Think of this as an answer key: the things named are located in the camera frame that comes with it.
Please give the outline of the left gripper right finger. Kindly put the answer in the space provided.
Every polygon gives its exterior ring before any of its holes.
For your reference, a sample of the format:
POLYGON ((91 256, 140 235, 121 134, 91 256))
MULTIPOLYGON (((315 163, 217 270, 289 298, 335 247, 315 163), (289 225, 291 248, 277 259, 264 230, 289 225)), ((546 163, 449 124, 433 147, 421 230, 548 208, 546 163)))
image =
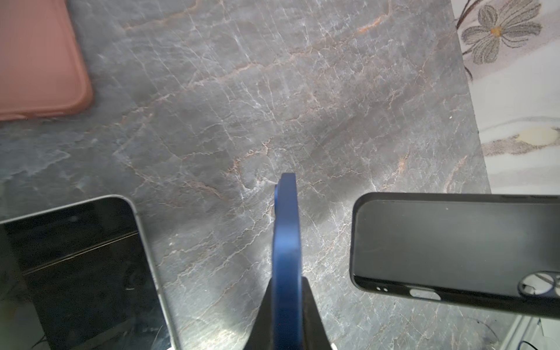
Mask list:
POLYGON ((332 350, 318 307, 306 277, 302 278, 303 348, 305 350, 332 350))

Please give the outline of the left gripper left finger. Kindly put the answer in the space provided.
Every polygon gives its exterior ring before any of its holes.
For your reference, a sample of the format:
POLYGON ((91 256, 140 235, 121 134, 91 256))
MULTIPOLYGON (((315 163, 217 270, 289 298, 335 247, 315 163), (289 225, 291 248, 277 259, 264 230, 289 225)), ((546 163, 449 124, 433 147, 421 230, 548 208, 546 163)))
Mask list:
POLYGON ((271 285, 272 280, 270 279, 244 350, 272 350, 274 348, 271 285))

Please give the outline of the blue phone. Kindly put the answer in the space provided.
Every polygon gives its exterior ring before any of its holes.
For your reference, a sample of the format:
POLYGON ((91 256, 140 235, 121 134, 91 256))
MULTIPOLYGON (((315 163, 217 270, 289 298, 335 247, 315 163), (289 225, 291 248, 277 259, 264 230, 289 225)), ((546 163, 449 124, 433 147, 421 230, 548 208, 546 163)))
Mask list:
POLYGON ((272 320, 275 349, 303 348, 302 247, 296 175, 284 173, 274 193, 272 320))

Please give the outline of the pink phone case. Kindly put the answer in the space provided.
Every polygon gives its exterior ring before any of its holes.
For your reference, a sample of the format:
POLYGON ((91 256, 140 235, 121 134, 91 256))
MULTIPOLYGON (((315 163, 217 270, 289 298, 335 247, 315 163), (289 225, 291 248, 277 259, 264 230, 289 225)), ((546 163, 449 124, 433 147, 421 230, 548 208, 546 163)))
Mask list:
POLYGON ((93 86, 65 1, 1 2, 1 120, 72 115, 93 86))

